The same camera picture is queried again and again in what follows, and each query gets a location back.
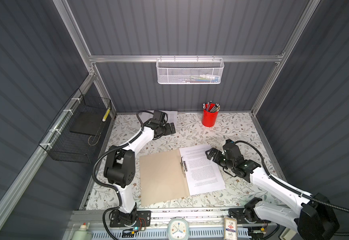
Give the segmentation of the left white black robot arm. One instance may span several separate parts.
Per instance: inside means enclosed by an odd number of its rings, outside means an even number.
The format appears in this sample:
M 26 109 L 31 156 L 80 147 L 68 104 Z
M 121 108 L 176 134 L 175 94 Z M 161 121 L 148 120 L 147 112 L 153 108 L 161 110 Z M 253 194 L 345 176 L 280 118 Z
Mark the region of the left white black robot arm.
M 133 199 L 132 183 L 136 174 L 136 155 L 149 142 L 175 134 L 175 124 L 148 120 L 132 138 L 121 146 L 111 146 L 107 152 L 104 177 L 115 189 L 119 218 L 131 225 L 137 220 L 137 204 Z

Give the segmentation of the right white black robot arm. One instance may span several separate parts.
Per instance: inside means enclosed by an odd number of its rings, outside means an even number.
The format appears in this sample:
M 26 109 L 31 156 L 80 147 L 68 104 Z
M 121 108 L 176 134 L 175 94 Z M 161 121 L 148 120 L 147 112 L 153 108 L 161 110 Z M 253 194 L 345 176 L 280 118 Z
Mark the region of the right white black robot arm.
M 222 151 L 211 148 L 205 155 L 228 175 L 267 191 L 284 204 L 273 205 L 255 197 L 243 207 L 241 216 L 246 222 L 273 222 L 295 231 L 304 240 L 329 240 L 334 236 L 339 222 L 325 196 L 313 196 L 272 175 L 263 156 L 260 163 L 244 159 L 238 144 L 239 141 L 227 140 Z

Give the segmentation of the brown kraft paper folder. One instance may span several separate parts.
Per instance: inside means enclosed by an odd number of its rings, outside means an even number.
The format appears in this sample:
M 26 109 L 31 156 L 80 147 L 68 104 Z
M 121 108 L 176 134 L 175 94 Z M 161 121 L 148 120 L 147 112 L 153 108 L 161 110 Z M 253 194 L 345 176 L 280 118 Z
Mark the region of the brown kraft paper folder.
M 179 149 L 140 157 L 142 206 L 191 196 L 180 157 Z

